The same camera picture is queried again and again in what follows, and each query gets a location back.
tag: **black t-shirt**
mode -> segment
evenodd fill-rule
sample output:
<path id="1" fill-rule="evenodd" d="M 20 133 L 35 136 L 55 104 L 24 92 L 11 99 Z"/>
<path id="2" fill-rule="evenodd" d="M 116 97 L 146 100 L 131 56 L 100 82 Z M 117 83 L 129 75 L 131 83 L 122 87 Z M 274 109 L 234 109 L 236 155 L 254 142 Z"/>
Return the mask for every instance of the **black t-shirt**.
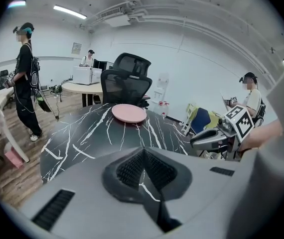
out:
<path id="1" fill-rule="evenodd" d="M 17 57 L 17 64 L 15 69 L 15 74 L 17 73 L 26 73 L 27 77 L 30 77 L 32 54 L 27 46 L 31 47 L 31 44 L 25 44 L 20 48 L 19 55 Z M 20 77 L 15 82 L 15 93 L 18 98 L 29 99 L 31 96 L 31 88 L 29 80 L 26 79 L 26 76 Z"/>

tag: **man in black outfit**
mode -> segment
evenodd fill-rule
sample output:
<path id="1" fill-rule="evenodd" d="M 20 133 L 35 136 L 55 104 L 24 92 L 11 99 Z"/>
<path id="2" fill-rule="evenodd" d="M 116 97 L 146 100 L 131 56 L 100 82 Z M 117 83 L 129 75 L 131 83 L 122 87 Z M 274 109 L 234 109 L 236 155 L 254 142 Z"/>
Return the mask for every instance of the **man in black outfit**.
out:
<path id="1" fill-rule="evenodd" d="M 32 62 L 31 35 L 34 27 L 31 23 L 25 23 L 16 32 L 17 41 L 21 42 L 15 76 L 9 85 L 14 87 L 17 114 L 21 122 L 32 131 L 31 141 L 37 141 L 42 130 L 39 127 L 36 113 L 31 100 L 30 71 Z"/>

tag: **blue cushion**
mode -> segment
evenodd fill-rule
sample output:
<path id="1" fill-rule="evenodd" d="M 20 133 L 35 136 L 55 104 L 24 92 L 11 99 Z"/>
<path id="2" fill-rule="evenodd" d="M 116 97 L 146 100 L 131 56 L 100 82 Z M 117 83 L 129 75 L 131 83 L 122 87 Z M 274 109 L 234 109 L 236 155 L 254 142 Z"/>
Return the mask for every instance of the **blue cushion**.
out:
<path id="1" fill-rule="evenodd" d="M 191 122 L 191 129 L 194 131 L 194 133 L 200 133 L 210 122 L 211 118 L 208 114 L 208 111 L 203 108 L 199 108 L 197 110 L 195 118 Z"/>

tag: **woman in white shirt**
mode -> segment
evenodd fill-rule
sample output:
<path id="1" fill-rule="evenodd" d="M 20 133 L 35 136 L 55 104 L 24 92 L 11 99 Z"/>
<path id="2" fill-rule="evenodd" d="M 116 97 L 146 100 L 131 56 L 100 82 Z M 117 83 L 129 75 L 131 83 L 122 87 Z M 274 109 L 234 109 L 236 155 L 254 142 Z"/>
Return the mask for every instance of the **woman in white shirt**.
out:
<path id="1" fill-rule="evenodd" d="M 232 100 L 224 100 L 225 104 L 231 108 L 236 105 L 244 106 L 247 108 L 249 114 L 254 119 L 260 109 L 262 102 L 261 92 L 257 88 L 257 77 L 253 73 L 247 73 L 240 82 L 243 82 L 243 88 L 249 90 L 249 94 L 245 98 L 242 104 L 238 102 L 232 102 Z"/>
<path id="2" fill-rule="evenodd" d="M 95 52 L 93 50 L 89 50 L 88 51 L 88 56 L 84 56 L 81 60 L 81 63 L 79 66 L 85 66 L 85 67 L 93 67 L 93 57 L 92 55 Z"/>

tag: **white t-shirt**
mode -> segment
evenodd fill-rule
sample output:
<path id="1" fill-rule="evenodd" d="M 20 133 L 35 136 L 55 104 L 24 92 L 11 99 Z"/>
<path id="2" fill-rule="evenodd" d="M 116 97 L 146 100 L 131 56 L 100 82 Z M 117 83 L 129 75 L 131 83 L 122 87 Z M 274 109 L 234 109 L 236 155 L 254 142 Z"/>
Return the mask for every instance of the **white t-shirt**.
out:
<path id="1" fill-rule="evenodd" d="M 255 110 L 255 113 L 252 116 L 252 118 L 256 117 L 257 112 L 261 106 L 261 102 L 262 102 L 262 95 L 258 89 L 253 89 L 252 91 L 250 91 L 250 93 L 245 98 L 243 105 Z"/>
<path id="2" fill-rule="evenodd" d="M 91 59 L 89 59 L 88 56 L 84 56 L 84 57 L 81 59 L 80 65 L 93 67 L 93 60 L 94 60 L 93 57 L 91 57 Z"/>

